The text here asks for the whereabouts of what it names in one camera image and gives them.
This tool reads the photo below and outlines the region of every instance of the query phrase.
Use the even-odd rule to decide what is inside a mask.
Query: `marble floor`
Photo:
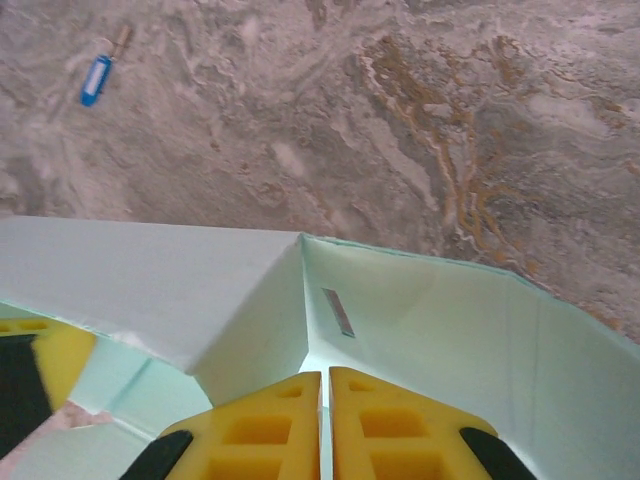
[[[637,0],[0,6],[5,211],[481,262],[640,342]]]

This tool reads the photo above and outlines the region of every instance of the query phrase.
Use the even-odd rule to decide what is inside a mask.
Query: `rectangular hole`
[[[24,320],[18,322],[20,330],[44,330],[47,328],[46,322],[41,320]]]
[[[330,290],[328,288],[323,288],[324,292],[329,304],[331,305],[331,309],[333,310],[333,314],[336,317],[336,321],[340,326],[340,331],[343,335],[347,337],[355,338],[356,335],[353,332],[353,328],[351,327],[351,322],[349,322],[349,317],[347,316],[347,312],[344,310],[342,306],[342,302],[340,301],[340,297],[338,297],[338,293],[335,290]]]
[[[282,415],[244,417],[229,428],[226,445],[284,445],[289,441],[291,419]]]
[[[367,438],[424,437],[422,417],[406,408],[365,410],[360,414],[362,432]]]
[[[453,480],[435,452],[373,452],[371,463],[376,480]]]
[[[202,480],[278,480],[281,463],[275,458],[214,458]]]

